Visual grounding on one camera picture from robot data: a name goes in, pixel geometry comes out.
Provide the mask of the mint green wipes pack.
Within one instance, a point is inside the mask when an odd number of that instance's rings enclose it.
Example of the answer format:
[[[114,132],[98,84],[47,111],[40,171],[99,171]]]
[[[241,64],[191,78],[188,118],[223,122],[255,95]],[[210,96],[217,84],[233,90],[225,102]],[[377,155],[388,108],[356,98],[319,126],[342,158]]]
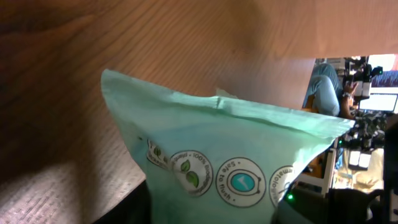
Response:
[[[289,185],[354,121],[186,95],[105,70],[101,91],[146,176],[152,223],[270,223]]]

